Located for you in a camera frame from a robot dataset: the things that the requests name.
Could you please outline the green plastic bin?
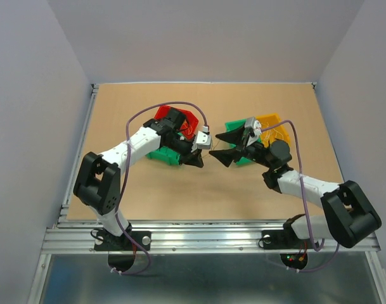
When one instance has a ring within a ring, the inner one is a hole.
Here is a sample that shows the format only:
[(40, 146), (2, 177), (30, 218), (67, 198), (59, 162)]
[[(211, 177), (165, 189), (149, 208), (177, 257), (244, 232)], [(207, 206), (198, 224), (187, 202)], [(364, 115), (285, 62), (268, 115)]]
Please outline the green plastic bin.
[(161, 146), (158, 149), (152, 152), (149, 152), (146, 155), (146, 157), (149, 160), (158, 160), (170, 166), (180, 165), (179, 163), (180, 154), (168, 148), (167, 146)]
[[(229, 132), (231, 130), (235, 130), (241, 127), (244, 124), (245, 124), (245, 119), (230, 121), (225, 123), (225, 128), (226, 128), (226, 131)], [(249, 160), (248, 158), (242, 157), (239, 161), (236, 162), (236, 165), (239, 167), (242, 167), (242, 166), (249, 165), (251, 163), (252, 163), (251, 160)]]

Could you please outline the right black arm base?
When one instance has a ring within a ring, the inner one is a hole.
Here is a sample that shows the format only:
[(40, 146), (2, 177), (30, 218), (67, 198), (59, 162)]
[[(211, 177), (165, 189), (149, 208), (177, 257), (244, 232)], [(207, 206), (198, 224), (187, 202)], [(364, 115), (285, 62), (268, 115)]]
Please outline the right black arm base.
[(294, 250), (301, 249), (306, 245), (307, 248), (311, 248), (311, 241), (308, 238), (300, 239), (295, 234), (292, 224), (297, 219), (303, 219), (305, 214), (296, 215), (289, 218), (284, 224), (282, 229), (272, 229), (262, 231), (261, 238), (258, 240), (258, 247), (264, 250)]

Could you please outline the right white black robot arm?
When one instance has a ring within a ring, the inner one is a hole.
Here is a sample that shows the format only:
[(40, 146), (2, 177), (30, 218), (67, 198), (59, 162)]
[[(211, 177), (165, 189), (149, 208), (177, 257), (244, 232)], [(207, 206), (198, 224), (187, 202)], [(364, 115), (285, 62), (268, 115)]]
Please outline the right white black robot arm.
[(311, 216), (309, 211), (290, 218), (281, 232), (283, 243), (296, 247), (304, 239), (332, 239), (345, 248), (352, 248), (382, 226), (382, 220), (357, 182), (341, 184), (315, 179), (292, 168), (290, 147), (277, 139), (267, 146), (258, 140), (251, 127), (216, 135), (232, 144), (230, 149), (213, 150), (214, 158), (229, 167), (241, 158), (263, 165), (266, 186), (277, 193), (302, 199), (323, 209), (323, 214)]

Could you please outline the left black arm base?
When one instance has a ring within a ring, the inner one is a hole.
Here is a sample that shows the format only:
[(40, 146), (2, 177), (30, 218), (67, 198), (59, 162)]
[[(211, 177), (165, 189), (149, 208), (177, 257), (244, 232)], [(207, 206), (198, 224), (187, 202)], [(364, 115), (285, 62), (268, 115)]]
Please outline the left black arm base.
[[(133, 231), (128, 230), (130, 237), (141, 245), (146, 251), (150, 250), (151, 232), (150, 231)], [(90, 232), (94, 239), (95, 251), (138, 251), (135, 246), (125, 235), (114, 236), (104, 228), (94, 228)]]

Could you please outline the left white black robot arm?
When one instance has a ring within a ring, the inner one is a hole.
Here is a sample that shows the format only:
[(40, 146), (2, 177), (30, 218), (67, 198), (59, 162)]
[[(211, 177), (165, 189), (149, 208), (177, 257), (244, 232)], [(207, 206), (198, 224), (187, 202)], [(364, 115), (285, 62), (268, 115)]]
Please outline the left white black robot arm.
[(170, 108), (166, 116), (145, 122), (138, 131), (117, 146), (100, 154), (87, 153), (81, 162), (73, 194), (90, 207), (103, 228), (110, 233), (109, 242), (118, 250), (130, 245), (131, 225), (119, 210), (121, 181), (127, 180), (130, 166), (147, 154), (165, 147), (179, 154), (179, 163), (203, 167), (201, 152), (210, 149), (209, 127), (203, 126), (191, 139), (181, 136), (186, 115)]

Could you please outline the red plastic bin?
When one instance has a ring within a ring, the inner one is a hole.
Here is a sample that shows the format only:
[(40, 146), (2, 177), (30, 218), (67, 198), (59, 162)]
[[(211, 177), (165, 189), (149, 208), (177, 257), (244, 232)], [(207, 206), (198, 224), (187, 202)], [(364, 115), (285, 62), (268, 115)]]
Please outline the red plastic bin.
[[(171, 109), (171, 106), (168, 106), (168, 105), (160, 106), (154, 116), (154, 119), (160, 120), (161, 118), (164, 118), (168, 114), (170, 109)], [(184, 120), (181, 128), (179, 129), (179, 132), (186, 139), (190, 140), (194, 137), (196, 128), (198, 127), (198, 118), (188, 110), (184, 110), (180, 108), (176, 108), (176, 109), (186, 116), (186, 119)]]

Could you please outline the aluminium frame rail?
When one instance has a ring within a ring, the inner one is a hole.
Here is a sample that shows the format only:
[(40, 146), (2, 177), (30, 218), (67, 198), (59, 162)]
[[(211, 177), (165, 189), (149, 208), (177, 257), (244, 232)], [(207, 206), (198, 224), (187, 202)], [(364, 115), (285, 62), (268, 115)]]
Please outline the aluminium frame rail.
[(340, 251), (327, 241), (300, 275), (258, 246), (280, 219), (137, 220), (136, 230), (151, 231), (153, 263), (140, 276), (119, 276), (92, 246), (97, 223), (71, 219), (76, 210), (65, 198), (45, 233), (30, 303), (386, 303), (375, 235)]

